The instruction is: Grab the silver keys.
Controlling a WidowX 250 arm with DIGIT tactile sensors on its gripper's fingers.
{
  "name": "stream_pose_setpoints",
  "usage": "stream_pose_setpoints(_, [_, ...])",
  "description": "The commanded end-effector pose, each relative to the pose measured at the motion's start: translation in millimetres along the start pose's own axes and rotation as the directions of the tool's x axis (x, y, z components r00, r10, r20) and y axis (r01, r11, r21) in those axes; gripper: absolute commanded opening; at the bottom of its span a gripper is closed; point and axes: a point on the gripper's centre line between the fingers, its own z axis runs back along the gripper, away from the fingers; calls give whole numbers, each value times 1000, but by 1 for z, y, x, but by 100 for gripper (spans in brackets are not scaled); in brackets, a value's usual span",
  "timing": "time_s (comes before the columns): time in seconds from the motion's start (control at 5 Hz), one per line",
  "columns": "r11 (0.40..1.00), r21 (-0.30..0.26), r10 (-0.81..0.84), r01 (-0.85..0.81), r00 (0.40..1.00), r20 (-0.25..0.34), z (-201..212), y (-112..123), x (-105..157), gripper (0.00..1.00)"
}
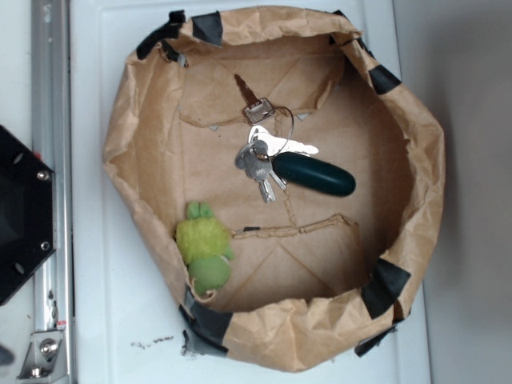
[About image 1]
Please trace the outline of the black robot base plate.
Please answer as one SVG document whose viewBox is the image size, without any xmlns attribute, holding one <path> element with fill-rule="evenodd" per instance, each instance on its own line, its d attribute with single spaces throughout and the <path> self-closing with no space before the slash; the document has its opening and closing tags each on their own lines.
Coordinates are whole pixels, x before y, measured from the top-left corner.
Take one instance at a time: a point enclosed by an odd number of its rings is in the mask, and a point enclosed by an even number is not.
<svg viewBox="0 0 512 384">
<path fill-rule="evenodd" d="M 55 251 L 54 172 L 1 128 L 1 304 Z"/>
</svg>

